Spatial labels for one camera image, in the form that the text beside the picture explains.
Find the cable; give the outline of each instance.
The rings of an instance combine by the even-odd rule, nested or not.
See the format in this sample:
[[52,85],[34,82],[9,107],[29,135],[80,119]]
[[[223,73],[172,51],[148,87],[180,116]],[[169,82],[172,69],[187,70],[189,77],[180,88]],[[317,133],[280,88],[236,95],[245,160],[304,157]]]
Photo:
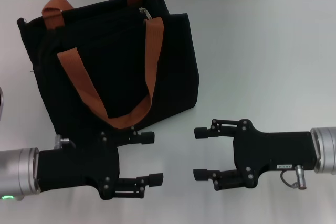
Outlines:
[[290,188],[293,188],[293,189],[298,188],[299,185],[298,185],[297,182],[295,182],[295,183],[293,183],[293,184],[290,184],[290,183],[288,183],[287,181],[285,181],[285,179],[283,178],[283,174],[284,174],[285,172],[286,172],[286,170],[283,170],[283,171],[280,173],[280,178],[281,178],[282,182],[285,183],[285,185],[288,186],[288,187],[290,187]]

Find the brown bag handle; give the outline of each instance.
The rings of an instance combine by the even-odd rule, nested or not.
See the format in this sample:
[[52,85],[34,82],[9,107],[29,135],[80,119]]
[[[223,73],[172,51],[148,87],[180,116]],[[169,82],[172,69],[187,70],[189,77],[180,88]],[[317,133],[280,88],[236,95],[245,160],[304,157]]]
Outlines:
[[[127,0],[127,5],[136,5],[142,0]],[[42,9],[42,17],[48,30],[55,29],[59,26],[64,26],[62,16],[63,10],[71,10],[73,6],[67,0],[50,0]]]
[[152,106],[164,26],[161,18],[146,19],[145,24],[145,79],[149,94],[127,115],[118,118],[108,117],[104,104],[83,65],[76,47],[57,54],[83,103],[100,119],[118,129],[128,128],[139,123],[148,114]]

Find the green led light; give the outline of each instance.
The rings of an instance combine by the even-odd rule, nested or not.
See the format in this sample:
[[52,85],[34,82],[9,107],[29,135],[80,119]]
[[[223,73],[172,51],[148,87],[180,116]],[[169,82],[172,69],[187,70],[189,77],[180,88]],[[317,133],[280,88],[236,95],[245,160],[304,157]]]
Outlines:
[[14,199],[14,196],[5,195],[5,196],[2,197],[2,199]]

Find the white tabletop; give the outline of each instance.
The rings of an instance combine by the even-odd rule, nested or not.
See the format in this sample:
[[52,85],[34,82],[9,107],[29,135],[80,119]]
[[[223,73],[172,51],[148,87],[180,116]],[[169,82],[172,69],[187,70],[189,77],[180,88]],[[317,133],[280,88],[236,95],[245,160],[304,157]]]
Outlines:
[[[53,148],[16,20],[40,16],[48,0],[0,0],[0,149]],[[68,0],[80,7],[104,0]],[[188,13],[200,85],[194,109],[147,128],[155,144],[119,148],[121,177],[164,173],[144,199],[103,201],[89,186],[0,201],[1,223],[335,223],[336,177],[306,172],[308,189],[268,172],[255,189],[215,191],[193,169],[234,169],[232,138],[194,138],[211,119],[251,119],[261,131],[336,126],[336,0],[166,0]],[[288,172],[285,178],[296,179]]]

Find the bag zipper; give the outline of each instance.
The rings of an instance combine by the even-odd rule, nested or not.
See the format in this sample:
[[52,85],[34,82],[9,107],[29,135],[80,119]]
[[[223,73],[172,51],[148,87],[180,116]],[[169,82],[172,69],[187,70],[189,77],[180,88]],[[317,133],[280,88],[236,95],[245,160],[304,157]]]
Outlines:
[[152,19],[152,16],[149,14],[149,12],[147,11],[146,8],[140,7],[140,8],[139,8],[139,11],[140,11],[141,13],[145,13],[148,19]]

